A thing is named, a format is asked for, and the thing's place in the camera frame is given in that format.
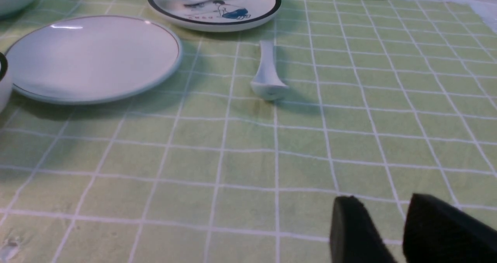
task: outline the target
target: green tablecloth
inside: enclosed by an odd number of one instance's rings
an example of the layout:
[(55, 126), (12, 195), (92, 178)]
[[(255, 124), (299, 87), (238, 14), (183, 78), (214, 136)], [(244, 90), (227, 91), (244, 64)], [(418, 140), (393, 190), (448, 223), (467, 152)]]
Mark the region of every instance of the green tablecloth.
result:
[[(145, 0), (38, 0), (0, 50), (96, 14), (165, 23)], [(14, 95), (0, 115), (9, 263), (326, 263), (332, 203), (358, 196), (402, 262), (408, 200), (428, 192), (497, 227), (497, 35), (467, 6), (283, 0), (257, 29), (172, 28), (160, 86), (65, 107)], [(284, 101), (250, 81), (275, 39)]]

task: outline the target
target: black object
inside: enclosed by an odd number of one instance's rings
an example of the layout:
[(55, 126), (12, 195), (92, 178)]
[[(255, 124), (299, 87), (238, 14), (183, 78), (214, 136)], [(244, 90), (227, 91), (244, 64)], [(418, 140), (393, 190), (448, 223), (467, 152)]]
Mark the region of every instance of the black object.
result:
[(497, 231), (434, 196), (413, 194), (403, 253), (409, 263), (497, 263)]
[(9, 67), (7, 58), (0, 53), (0, 81), (5, 77), (5, 74), (7, 74), (7, 67)]
[(333, 263), (395, 263), (364, 205), (354, 196), (333, 204), (330, 250)]

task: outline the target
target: spoon handle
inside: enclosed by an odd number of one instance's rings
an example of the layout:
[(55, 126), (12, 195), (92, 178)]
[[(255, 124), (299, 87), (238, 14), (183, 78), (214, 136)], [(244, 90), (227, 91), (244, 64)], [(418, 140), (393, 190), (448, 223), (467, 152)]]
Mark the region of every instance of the spoon handle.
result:
[(261, 40), (261, 65), (275, 64), (275, 45), (272, 40)]

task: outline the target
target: plate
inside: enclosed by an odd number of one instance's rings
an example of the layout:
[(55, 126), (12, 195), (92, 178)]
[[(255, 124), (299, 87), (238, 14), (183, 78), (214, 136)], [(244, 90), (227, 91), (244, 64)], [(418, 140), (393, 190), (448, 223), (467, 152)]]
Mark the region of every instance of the plate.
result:
[(198, 31), (225, 33), (256, 28), (275, 17), (281, 0), (215, 0), (183, 5), (169, 0), (148, 0), (166, 21)]
[(53, 104), (98, 104), (146, 91), (179, 67), (179, 38), (157, 23), (94, 16), (50, 24), (7, 51), (14, 90)]

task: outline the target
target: plate rim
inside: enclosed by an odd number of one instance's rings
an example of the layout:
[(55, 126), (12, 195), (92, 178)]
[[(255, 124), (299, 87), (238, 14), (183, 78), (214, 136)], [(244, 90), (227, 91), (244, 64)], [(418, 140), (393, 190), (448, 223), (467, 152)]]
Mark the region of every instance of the plate rim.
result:
[(39, 93), (34, 93), (30, 90), (26, 90), (26, 89), (22, 88), (21, 86), (18, 86), (16, 84), (15, 78), (13, 78), (12, 88), (16, 92), (18, 92), (19, 94), (24, 95), (28, 98), (31, 98), (33, 100), (38, 100), (41, 102), (52, 103), (52, 104), (101, 104), (101, 103), (106, 103), (106, 102), (113, 102), (113, 101), (117, 101), (117, 100), (122, 100), (122, 99), (125, 99), (128, 97), (134, 96), (134, 95), (138, 95), (139, 93), (145, 92), (151, 88), (154, 88), (158, 84), (169, 79), (169, 77), (179, 69), (179, 67), (181, 65), (181, 61), (183, 60), (183, 46), (181, 43), (181, 39), (176, 35), (176, 33), (174, 33), (170, 28), (167, 28), (166, 26), (164, 26), (160, 23), (157, 23), (153, 20), (150, 20), (150, 19), (146, 19), (146, 18), (142, 18), (142, 17), (114, 15), (114, 14), (73, 17), (70, 19), (61, 19), (59, 21), (45, 24), (44, 26), (37, 28), (35, 30), (32, 30), (31, 32), (27, 33), (26, 35), (24, 35), (21, 38), (19, 38), (18, 40), (16, 40), (16, 42), (14, 42), (11, 46), (9, 46), (7, 51), (5, 51), (5, 57), (7, 57), (7, 55), (9, 54), (9, 51), (12, 49), (12, 47), (14, 47), (19, 41), (21, 41), (23, 38), (27, 37), (28, 35), (35, 33), (36, 31), (42, 30), (44, 28), (47, 28), (51, 25), (54, 25), (54, 24), (60, 23), (60, 22), (72, 21), (75, 19), (92, 19), (95, 17), (117, 17), (120, 19), (132, 19), (135, 21), (148, 21), (151, 24), (158, 26), (159, 28), (161, 28), (162, 30), (167, 32), (169, 35), (171, 35), (176, 42), (178, 54), (176, 55), (175, 62), (169, 68), (169, 70), (164, 72), (164, 74), (160, 78), (157, 78), (156, 81), (149, 83), (147, 86), (145, 86), (139, 90), (131, 90), (127, 93), (116, 93), (114, 95), (106, 96), (106, 97), (75, 97), (75, 98), (50, 97), (50, 96), (46, 96), (46, 95), (41, 95)]
[(240, 25), (240, 24), (247, 24), (247, 23), (251, 23), (251, 22), (256, 22), (256, 21), (260, 21), (262, 19), (265, 19), (265, 18), (271, 16), (272, 14), (275, 14), (281, 7), (281, 0), (276, 0), (275, 6), (273, 6), (269, 12), (267, 12), (266, 14), (264, 14), (260, 17), (256, 17), (254, 19), (248, 19), (247, 21), (209, 22), (209, 21), (192, 21), (191, 19), (185, 19), (184, 17), (179, 17), (179, 16), (176, 16), (174, 14), (171, 14), (170, 12), (166, 12), (164, 9), (159, 7), (155, 3), (154, 0), (147, 0), (147, 2), (155, 11), (163, 14), (164, 16), (172, 17), (174, 19), (179, 19), (180, 21), (185, 21), (188, 23), (202, 24), (205, 26), (236, 26), (236, 25)]

